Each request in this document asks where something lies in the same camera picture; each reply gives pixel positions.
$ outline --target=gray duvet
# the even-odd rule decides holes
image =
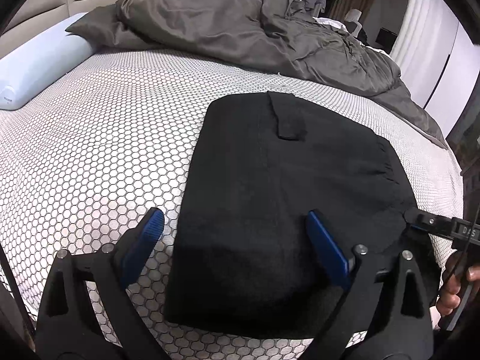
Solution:
[[[172,47],[329,85],[367,97],[444,142],[390,58],[318,24],[300,0],[118,0],[67,31],[109,47]]]

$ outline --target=folded black clothing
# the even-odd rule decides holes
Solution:
[[[190,164],[164,315],[254,338],[314,337],[343,292],[306,235],[313,209],[343,250],[364,244],[392,261],[412,250],[434,299],[430,238],[403,218],[416,206],[395,150],[371,129],[286,93],[215,100]]]

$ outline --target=cable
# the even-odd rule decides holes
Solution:
[[[20,290],[18,289],[17,282],[15,281],[14,273],[11,271],[10,264],[8,263],[7,256],[3,251],[2,245],[0,245],[0,266],[3,269],[3,273],[5,274],[8,285],[10,286],[11,293],[13,294],[13,298],[18,306],[18,310],[22,315],[23,323],[27,328],[28,332],[32,339],[35,338],[35,328],[33,326],[33,322],[30,319],[30,315],[28,315],[28,311],[25,307],[25,303],[23,302],[22,296],[20,295]]]
[[[447,278],[443,281],[442,286],[441,286],[440,289],[438,290],[438,295],[440,295],[440,291],[443,290],[443,288],[446,286],[446,284],[448,283],[448,281],[450,280],[450,278],[453,276],[453,274],[454,274],[455,271],[457,270],[457,268],[458,268],[458,266],[460,265],[460,263],[462,263],[463,260],[464,260],[465,257],[466,257],[467,250],[468,250],[468,248],[469,248],[469,244],[470,244],[471,239],[472,239],[472,236],[473,236],[473,228],[474,228],[475,225],[477,224],[477,220],[478,220],[478,218],[479,218],[479,212],[480,212],[480,203],[478,203],[477,212],[476,212],[476,214],[475,214],[475,219],[474,219],[473,222],[472,222],[472,227],[470,228],[469,238],[466,240],[465,247],[463,248],[462,253],[460,254],[460,257],[458,258],[457,262],[455,263],[453,269],[450,271],[450,273],[448,274]]]

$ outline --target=bed sheet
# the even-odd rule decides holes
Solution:
[[[38,309],[55,252],[116,242],[152,206],[166,215],[162,239],[128,289],[144,322],[173,359],[297,358],[311,341],[256,340],[163,319],[177,217],[203,116],[232,93],[291,92],[371,128],[396,150],[418,206],[462,216],[463,185],[442,149],[380,105],[325,85],[265,74],[185,52],[104,51],[22,109],[0,111],[0,242],[24,299]],[[437,262],[449,243],[434,239]],[[5,283],[3,273],[0,278]],[[102,331],[117,342],[95,285]]]

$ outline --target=silver bolt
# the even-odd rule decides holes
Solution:
[[[356,245],[354,250],[356,254],[359,254],[361,256],[364,256],[368,253],[368,247],[362,244]]]
[[[57,252],[57,257],[59,259],[64,259],[65,257],[67,257],[67,254],[68,254],[68,250],[66,249],[60,249],[58,252]]]
[[[402,257],[405,259],[405,260],[411,260],[413,258],[413,253],[409,250],[404,250],[402,252]]]
[[[102,252],[110,253],[110,252],[113,251],[114,248],[115,248],[114,244],[108,243],[108,244],[105,244],[105,245],[102,246]]]

